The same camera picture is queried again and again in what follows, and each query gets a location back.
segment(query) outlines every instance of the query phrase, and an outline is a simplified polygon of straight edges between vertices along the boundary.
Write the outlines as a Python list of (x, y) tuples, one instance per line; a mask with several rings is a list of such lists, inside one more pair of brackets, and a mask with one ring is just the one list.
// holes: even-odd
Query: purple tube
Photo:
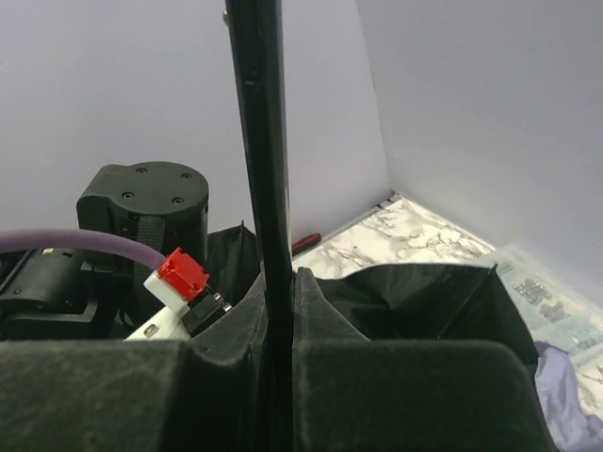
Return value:
[(117, 235), (83, 229), (25, 229), (0, 233), (0, 253), (36, 248), (73, 248), (117, 254), (158, 269), (166, 257), (151, 247)]

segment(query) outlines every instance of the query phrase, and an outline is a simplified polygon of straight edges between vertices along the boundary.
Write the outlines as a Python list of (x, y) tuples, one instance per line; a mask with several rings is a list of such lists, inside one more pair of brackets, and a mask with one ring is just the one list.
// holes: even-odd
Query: black pole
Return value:
[(226, 21), (252, 195), (255, 232), (269, 318), (269, 441), (291, 448), (291, 343), (293, 271), (283, 87), (280, 0), (227, 0)]

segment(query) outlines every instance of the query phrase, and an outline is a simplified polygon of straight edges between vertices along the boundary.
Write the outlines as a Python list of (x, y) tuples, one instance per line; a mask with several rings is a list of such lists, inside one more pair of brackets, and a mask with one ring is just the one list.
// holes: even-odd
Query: lavender cloth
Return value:
[(582, 411), (569, 355), (545, 342), (536, 348), (536, 391), (555, 445), (562, 452), (603, 452), (603, 422)]

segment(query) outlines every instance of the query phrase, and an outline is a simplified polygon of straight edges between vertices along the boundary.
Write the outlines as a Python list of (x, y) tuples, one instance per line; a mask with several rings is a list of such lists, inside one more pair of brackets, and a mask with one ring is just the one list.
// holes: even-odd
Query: red connector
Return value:
[(188, 254), (177, 248), (157, 269), (159, 278), (168, 283), (186, 301), (193, 301), (203, 292), (209, 275)]

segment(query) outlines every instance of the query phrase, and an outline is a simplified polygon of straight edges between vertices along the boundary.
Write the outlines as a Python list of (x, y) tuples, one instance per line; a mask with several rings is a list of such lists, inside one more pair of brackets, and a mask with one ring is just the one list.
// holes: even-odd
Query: gray wall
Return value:
[[(211, 229), (253, 225), (223, 5), (1, 2), (0, 228), (74, 226), (96, 170), (155, 159), (207, 177)], [(355, 5), (284, 10), (296, 238), (359, 215), (389, 182)]]
[(358, 5), (393, 188), (603, 303), (603, 2)]

